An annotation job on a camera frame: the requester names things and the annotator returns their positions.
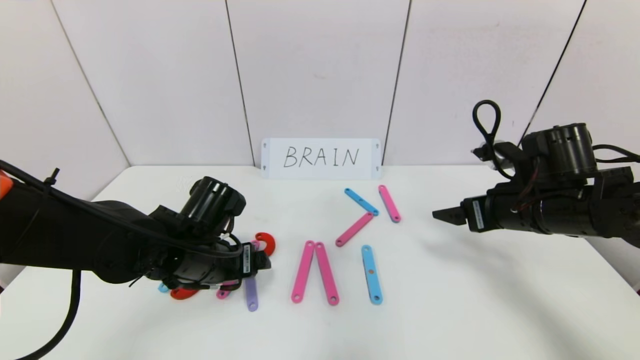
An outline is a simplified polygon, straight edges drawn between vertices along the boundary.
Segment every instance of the black cable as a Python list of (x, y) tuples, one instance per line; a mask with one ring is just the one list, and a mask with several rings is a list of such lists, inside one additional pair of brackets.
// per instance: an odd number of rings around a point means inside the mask
[(607, 159), (607, 160), (602, 160), (602, 159), (596, 159), (597, 162), (599, 163), (640, 163), (640, 155), (638, 154), (634, 154), (633, 152), (630, 152), (629, 150), (623, 149), (619, 146), (615, 146), (615, 145), (609, 145), (609, 144), (602, 144), (602, 145), (594, 145), (593, 146), (593, 150), (600, 150), (600, 149), (607, 149), (607, 150), (613, 150), (615, 152), (618, 152), (622, 155), (626, 155), (622, 158), (616, 158), (616, 159)]
[(67, 312), (67, 317), (65, 321), (62, 323), (62, 326), (58, 330), (58, 332), (46, 343), (43, 347), (38, 350), (30, 353), (27, 356), (21, 357), (18, 360), (37, 360), (42, 358), (44, 355), (47, 355), (54, 347), (65, 337), (69, 329), (71, 328), (71, 324), (74, 323), (76, 319), (76, 314), (78, 312), (78, 305), (80, 304), (80, 278), (81, 278), (80, 270), (73, 270), (71, 274), (71, 299), (69, 301), (69, 311)]
[[(484, 126), (482, 126), (482, 124), (480, 123), (480, 120), (478, 119), (478, 109), (480, 108), (480, 106), (485, 104), (490, 105), (495, 111), (495, 122), (493, 123), (493, 129), (491, 129), (491, 133), (486, 132), (486, 129), (484, 128)], [(507, 179), (512, 179), (513, 176), (507, 174), (502, 169), (502, 165), (500, 165), (500, 163), (498, 162), (498, 157), (496, 156), (495, 150), (493, 149), (495, 135), (498, 132), (498, 127), (500, 127), (500, 120), (502, 118), (502, 113), (500, 112), (500, 106), (498, 106), (498, 104), (496, 104), (491, 100), (482, 100), (474, 106), (472, 116), (474, 118), (474, 124), (476, 125), (478, 130), (480, 130), (480, 133), (484, 137), (487, 149), (489, 151), (489, 154), (491, 156), (491, 160), (493, 161), (493, 165), (495, 166), (495, 169), (498, 170), (500, 175), (506, 177)]]
[[(21, 169), (14, 167), (13, 165), (0, 160), (0, 170), (4, 170), (5, 172), (7, 172), (8, 174), (11, 174), (13, 176), (15, 176), (18, 180), (21, 180), (23, 183), (25, 183), (26, 185), (29, 185), (41, 192), (45, 191), (46, 188), (46, 184), (38, 179), (36, 179), (35, 177), (27, 174), (26, 172), (22, 171)], [(57, 189), (51, 188), (49, 196), (51, 196), (54, 199), (59, 200), (62, 203), (74, 206), (80, 210), (83, 210), (84, 212), (93, 215), (101, 220), (104, 220), (106, 222), (109, 222), (110, 224), (113, 225), (117, 225), (119, 227), (122, 227), (124, 229), (127, 229), (129, 231), (132, 231), (134, 233), (138, 233), (142, 236), (146, 236), (148, 238), (151, 238), (153, 240), (155, 240), (158, 243), (162, 243), (164, 245), (167, 246), (172, 246), (172, 247), (176, 247), (178, 249), (182, 249), (185, 251), (189, 251), (189, 252), (195, 252), (195, 253), (199, 253), (199, 254), (204, 254), (204, 255), (208, 255), (208, 256), (214, 256), (216, 258), (236, 258), (240, 255), (242, 255), (242, 249), (238, 249), (236, 251), (233, 252), (221, 252), (221, 251), (215, 251), (215, 250), (206, 250), (203, 247), (198, 247), (196, 245), (189, 245), (188, 244), (188, 240), (187, 241), (183, 241), (183, 240), (176, 240), (173, 238), (170, 238), (166, 235), (163, 234), (158, 234), (158, 233), (154, 233), (153, 231), (149, 231), (148, 229), (145, 229), (144, 227), (140, 227), (131, 223), (128, 223), (122, 219), (119, 219), (117, 217), (111, 216), (103, 211), (101, 211), (98, 208), (95, 208), (93, 206), (91, 206), (90, 202), (84, 202), (81, 200), (76, 199), (75, 197), (68, 195), (64, 192), (61, 192)]]

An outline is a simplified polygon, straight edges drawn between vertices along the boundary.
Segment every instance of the sticker label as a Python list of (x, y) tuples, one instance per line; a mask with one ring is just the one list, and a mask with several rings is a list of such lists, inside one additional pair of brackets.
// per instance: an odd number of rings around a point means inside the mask
[(484, 229), (484, 221), (482, 220), (482, 212), (480, 211), (480, 202), (478, 200), (474, 200), (474, 213), (476, 214), (478, 230)]
[(370, 180), (382, 173), (378, 139), (267, 138), (260, 150), (267, 179)]
[(244, 246), (243, 253), (243, 273), (249, 274), (251, 272), (251, 245)]

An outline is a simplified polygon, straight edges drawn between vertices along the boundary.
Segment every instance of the blue piece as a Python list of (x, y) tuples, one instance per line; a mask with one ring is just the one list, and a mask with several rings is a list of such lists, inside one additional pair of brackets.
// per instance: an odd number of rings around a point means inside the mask
[(344, 189), (344, 193), (349, 195), (350, 198), (353, 199), (358, 205), (363, 207), (367, 212), (373, 213), (374, 216), (378, 216), (380, 213), (378, 209), (374, 208), (373, 205), (369, 204), (365, 199), (361, 198), (358, 194), (356, 194), (353, 190), (346, 188)]
[(373, 249), (368, 245), (362, 247), (362, 263), (364, 264), (364, 274), (367, 278), (371, 303), (380, 305), (382, 304), (382, 289), (378, 280), (378, 269), (373, 261)]

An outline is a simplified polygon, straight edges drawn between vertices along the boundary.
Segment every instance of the orange part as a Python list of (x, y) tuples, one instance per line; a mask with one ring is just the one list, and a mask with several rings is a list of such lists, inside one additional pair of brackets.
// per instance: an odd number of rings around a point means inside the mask
[(270, 234), (257, 233), (255, 235), (255, 239), (258, 241), (264, 241), (267, 244), (267, 247), (264, 248), (264, 252), (267, 254), (267, 256), (271, 256), (276, 250), (276, 240)]
[(13, 180), (0, 170), (0, 199), (13, 188)]
[(187, 290), (187, 289), (173, 289), (171, 291), (171, 297), (176, 300), (184, 300), (196, 295), (199, 290)]

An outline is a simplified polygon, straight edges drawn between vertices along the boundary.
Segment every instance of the white wall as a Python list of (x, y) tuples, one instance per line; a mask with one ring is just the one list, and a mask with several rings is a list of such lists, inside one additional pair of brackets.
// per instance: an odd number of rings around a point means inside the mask
[(128, 166), (48, 0), (0, 1), (0, 158), (81, 199)]
[(253, 164), (224, 0), (54, 0), (132, 165)]
[[(471, 111), (498, 103), (501, 140), (529, 123), (582, 0), (423, 0), (412, 3), (385, 165), (478, 163)], [(495, 118), (479, 112), (488, 130)]]
[[(640, 152), (640, 2), (588, 0), (531, 131), (585, 122), (594, 144)], [(615, 153), (596, 152), (600, 158)], [(632, 166), (636, 181), (640, 166)], [(620, 239), (589, 242), (632, 285), (640, 285), (640, 249)]]
[(269, 137), (384, 143), (408, 4), (228, 2), (256, 163)]

